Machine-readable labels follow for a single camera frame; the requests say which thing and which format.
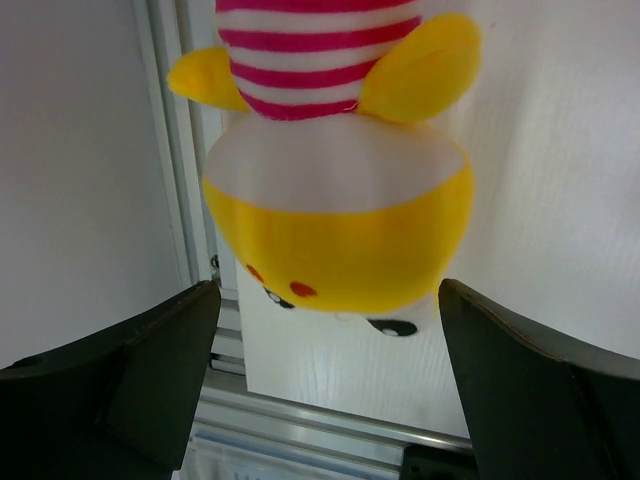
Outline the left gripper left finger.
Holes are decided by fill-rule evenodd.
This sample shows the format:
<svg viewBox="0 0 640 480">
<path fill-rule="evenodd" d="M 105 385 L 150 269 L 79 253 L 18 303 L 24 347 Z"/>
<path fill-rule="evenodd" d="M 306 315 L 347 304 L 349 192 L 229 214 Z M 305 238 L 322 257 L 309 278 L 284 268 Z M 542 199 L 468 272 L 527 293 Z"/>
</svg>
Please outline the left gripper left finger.
<svg viewBox="0 0 640 480">
<path fill-rule="evenodd" d="M 221 307 L 213 281 L 1 371 L 4 479 L 169 479 Z"/>
</svg>

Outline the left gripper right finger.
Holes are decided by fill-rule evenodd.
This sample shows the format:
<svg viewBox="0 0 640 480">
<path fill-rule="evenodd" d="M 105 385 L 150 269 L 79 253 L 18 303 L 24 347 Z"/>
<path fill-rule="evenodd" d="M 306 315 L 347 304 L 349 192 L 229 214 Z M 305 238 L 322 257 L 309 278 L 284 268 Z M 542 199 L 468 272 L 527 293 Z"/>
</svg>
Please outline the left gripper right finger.
<svg viewBox="0 0 640 480">
<path fill-rule="evenodd" d="M 636 479 L 639 362 L 442 281 L 441 324 L 482 479 Z"/>
</svg>

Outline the yellow plush striped shirt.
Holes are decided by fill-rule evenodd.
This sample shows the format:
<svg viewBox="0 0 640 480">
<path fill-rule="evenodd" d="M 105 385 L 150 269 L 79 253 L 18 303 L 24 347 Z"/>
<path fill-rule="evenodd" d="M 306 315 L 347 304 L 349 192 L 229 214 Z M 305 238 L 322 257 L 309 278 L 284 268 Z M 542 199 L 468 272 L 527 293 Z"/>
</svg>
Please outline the yellow plush striped shirt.
<svg viewBox="0 0 640 480">
<path fill-rule="evenodd" d="M 279 307 L 404 338 L 471 216 L 468 156 L 431 119 L 472 86 L 482 34 L 417 1 L 219 1 L 217 47 L 169 89 L 240 114 L 202 191 L 239 265 Z"/>
</svg>

